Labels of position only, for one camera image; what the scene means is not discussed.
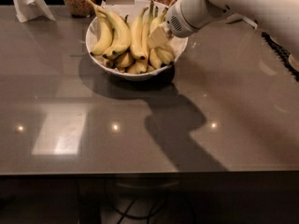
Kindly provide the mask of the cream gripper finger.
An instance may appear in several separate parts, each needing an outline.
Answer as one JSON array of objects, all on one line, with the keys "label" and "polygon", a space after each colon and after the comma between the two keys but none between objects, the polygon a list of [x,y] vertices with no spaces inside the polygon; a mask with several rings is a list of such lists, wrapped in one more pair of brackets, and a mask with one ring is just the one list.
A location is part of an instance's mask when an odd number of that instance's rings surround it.
[{"label": "cream gripper finger", "polygon": [[147,44],[150,49],[160,47],[161,45],[167,43],[171,38],[171,31],[167,26],[163,24],[159,25],[153,30],[149,35]]}]

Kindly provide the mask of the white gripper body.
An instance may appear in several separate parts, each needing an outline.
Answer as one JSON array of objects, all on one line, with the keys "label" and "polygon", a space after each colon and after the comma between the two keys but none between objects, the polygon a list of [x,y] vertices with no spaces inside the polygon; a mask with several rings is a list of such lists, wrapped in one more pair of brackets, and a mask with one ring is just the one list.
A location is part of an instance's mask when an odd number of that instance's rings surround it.
[{"label": "white gripper body", "polygon": [[177,0],[166,13],[166,25],[174,36],[183,38],[232,14],[228,7],[220,7],[212,0]]}]

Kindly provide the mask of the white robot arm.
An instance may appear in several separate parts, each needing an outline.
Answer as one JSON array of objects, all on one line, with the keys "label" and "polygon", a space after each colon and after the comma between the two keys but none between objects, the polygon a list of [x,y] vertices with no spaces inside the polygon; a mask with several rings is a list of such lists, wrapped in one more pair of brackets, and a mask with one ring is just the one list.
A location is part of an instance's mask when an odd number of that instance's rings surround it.
[{"label": "white robot arm", "polygon": [[149,35],[153,49],[171,36],[188,37],[204,26],[232,14],[254,21],[289,53],[293,67],[299,62],[299,0],[177,0]]}]

